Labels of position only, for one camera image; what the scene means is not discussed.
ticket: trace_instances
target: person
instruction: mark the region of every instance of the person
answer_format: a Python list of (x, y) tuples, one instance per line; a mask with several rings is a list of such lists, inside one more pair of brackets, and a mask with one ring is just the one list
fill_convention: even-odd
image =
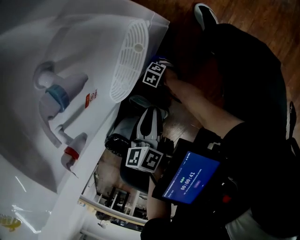
[[(148, 222), (141, 239), (296, 239), (299, 159), (285, 138), (287, 101), (281, 63), (255, 37), (218, 24), (208, 6), (197, 4), (194, 13), (203, 30), (201, 54), (214, 54), (223, 76), (224, 109), (169, 68), (165, 85), (204, 128), (223, 139), (222, 154), (250, 208), (235, 220), (219, 224), (205, 208), (181, 205), (170, 221), (171, 205), (151, 196), (155, 185), (150, 179)], [(155, 173), (157, 180), (160, 174)]]

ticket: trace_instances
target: white cube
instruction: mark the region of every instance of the white cube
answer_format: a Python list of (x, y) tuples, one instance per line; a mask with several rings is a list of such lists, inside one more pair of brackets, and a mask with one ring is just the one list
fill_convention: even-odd
[(162, 157), (163, 153), (150, 147), (129, 148), (126, 166), (154, 173)]

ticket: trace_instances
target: yellow logo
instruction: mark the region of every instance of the yellow logo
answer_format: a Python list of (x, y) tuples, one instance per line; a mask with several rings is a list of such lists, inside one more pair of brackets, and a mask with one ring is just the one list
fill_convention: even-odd
[(3, 227), (9, 228), (10, 232), (13, 232), (17, 227), (21, 225), (21, 221), (15, 217), (0, 214), (0, 224)]

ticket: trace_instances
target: forearm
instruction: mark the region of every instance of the forearm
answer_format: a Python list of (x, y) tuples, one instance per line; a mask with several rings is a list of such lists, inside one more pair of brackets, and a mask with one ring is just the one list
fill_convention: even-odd
[(147, 200), (147, 215), (148, 220), (153, 218), (170, 218), (171, 217), (171, 204), (163, 202), (152, 197), (155, 185), (153, 181), (149, 180), (148, 200)]
[(201, 90), (177, 79), (176, 75), (167, 75), (166, 85), (183, 105), (200, 121), (206, 129), (224, 137), (233, 127), (242, 121), (207, 100)]

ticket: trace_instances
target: white wall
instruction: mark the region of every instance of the white wall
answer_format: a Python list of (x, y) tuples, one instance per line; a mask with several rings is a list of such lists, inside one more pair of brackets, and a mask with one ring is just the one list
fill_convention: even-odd
[(103, 240), (140, 240), (141, 232), (131, 230), (125, 227), (117, 226), (109, 223), (106, 228), (102, 228), (98, 225), (100, 220), (96, 218), (93, 213), (88, 212), (85, 218), (84, 226), (82, 227), (86, 231), (97, 235)]

